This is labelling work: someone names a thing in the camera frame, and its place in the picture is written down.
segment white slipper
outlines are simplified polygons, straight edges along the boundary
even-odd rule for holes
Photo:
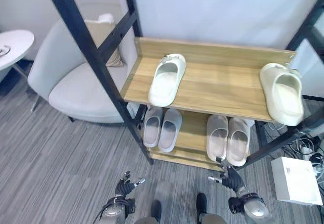
[[[211,115],[207,121],[207,155],[221,162],[226,157],[228,122],[224,116]]]
[[[181,124],[181,113],[173,108],[167,110],[162,124],[160,140],[158,141],[160,151],[167,153],[173,150]]]
[[[144,119],[143,143],[146,147],[155,147],[158,144],[163,118],[163,108],[151,106]]]
[[[277,122],[296,126],[304,115],[302,84],[296,71],[269,63],[260,71],[260,81],[270,116]]]
[[[186,70],[186,60],[181,54],[164,56],[158,64],[148,93],[154,106],[169,106],[176,98],[179,84]]]
[[[245,120],[231,118],[228,123],[229,135],[227,139],[228,163],[234,166],[243,166],[247,161],[250,145],[250,128]]]

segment upper shelf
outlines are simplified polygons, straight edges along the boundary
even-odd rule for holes
[[[186,71],[172,108],[259,121],[268,114],[259,81],[260,69],[285,64],[293,51],[135,38],[138,59],[121,95],[125,101],[149,104],[155,69],[167,54],[186,58]]]

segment person's foot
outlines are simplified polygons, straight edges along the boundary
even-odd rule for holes
[[[197,208],[197,224],[200,224],[199,221],[200,214],[207,213],[207,198],[205,194],[199,193],[197,195],[196,208]]]
[[[161,220],[162,206],[159,200],[153,200],[151,205],[151,217],[154,217],[157,222]]]

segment chair cushion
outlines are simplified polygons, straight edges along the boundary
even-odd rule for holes
[[[127,78],[127,66],[110,67],[109,72],[120,91]],[[54,87],[49,103],[76,119],[97,123],[123,121],[88,63],[73,69]],[[130,105],[128,109],[134,117],[134,108]]]

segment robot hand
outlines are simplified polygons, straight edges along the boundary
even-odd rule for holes
[[[239,190],[246,189],[246,185],[243,182],[241,176],[233,167],[223,166],[223,170],[224,172],[219,176],[209,176],[208,180],[220,183],[225,187],[234,190],[236,194],[239,192]]]
[[[238,172],[231,166],[223,166],[219,176],[209,176],[208,180],[217,182],[235,191],[236,198],[228,200],[228,207],[233,214],[241,213],[247,224],[275,224],[262,198],[248,191]]]
[[[126,196],[138,185],[144,183],[145,178],[132,183],[129,180],[130,177],[130,172],[127,171],[117,183],[115,197],[107,201],[96,217],[100,219],[99,224],[124,224],[127,216],[135,212],[135,199],[126,199]]]
[[[140,178],[136,183],[131,183],[130,177],[129,171],[123,174],[115,188],[115,196],[123,196],[125,198],[134,188],[145,182],[145,178]]]

